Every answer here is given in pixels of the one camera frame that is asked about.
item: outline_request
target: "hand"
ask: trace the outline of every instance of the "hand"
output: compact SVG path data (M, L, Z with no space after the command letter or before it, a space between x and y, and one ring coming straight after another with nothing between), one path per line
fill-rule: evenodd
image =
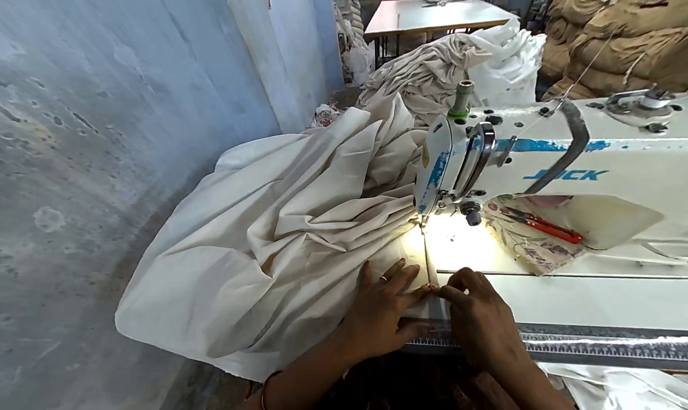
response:
M435 291L451 303L452 332L481 368L499 379L519 373L520 366L535 366L511 308L484 274L462 268Z
M420 266L404 267L400 259L384 275L372 274L369 261L359 274L359 290L344 322L332 339L354 357L356 362L393 352L412 339L427 333L426 323L408 323L401 328L399 320L405 309L420 302L430 293L424 284L412 293L402 293L412 282Z

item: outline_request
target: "white table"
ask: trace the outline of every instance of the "white table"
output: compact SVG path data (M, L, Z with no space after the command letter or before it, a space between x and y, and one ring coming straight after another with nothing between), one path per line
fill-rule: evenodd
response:
M458 28L488 28L518 18L498 6L481 0L462 0L433 6L425 0L396 0L381 2L364 38L375 40L375 62L379 61L379 38L396 34L396 52L399 55L399 34L455 30Z

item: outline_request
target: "measuring tape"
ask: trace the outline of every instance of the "measuring tape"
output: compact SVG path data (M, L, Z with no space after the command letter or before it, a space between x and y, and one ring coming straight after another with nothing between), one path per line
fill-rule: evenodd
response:
M463 355L449 321L435 321L431 337L409 342L404 351ZM688 331L602 328L519 323L521 340L540 362L688 371Z

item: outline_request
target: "floral printed fabric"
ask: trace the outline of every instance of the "floral printed fabric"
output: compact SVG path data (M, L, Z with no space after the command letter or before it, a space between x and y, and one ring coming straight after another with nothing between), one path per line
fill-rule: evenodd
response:
M538 215L538 210L525 197L498 196L483 206L483 217L496 240L509 249L532 274L549 274L580 256L586 248L531 228L509 218L506 207Z

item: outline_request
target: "bracelet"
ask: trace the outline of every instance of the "bracelet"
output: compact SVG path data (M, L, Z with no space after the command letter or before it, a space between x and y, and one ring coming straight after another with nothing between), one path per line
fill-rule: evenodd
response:
M273 374L268 376L268 378L265 379L265 383L263 383L263 387L260 389L260 408L262 410L265 410L265 388L268 387L268 382L270 382L270 379L279 374L281 371L274 371Z

